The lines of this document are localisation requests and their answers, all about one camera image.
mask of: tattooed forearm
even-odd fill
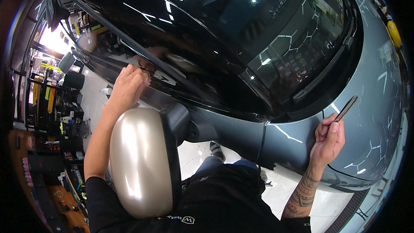
[[[319,184],[319,180],[313,178],[315,177],[308,169],[290,196],[283,210],[282,218],[304,218],[309,216],[316,188]]]

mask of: side mirror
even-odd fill
[[[58,68],[63,73],[68,73],[70,67],[75,63],[75,57],[72,55],[72,53],[68,52],[63,56],[62,60],[58,64]]]

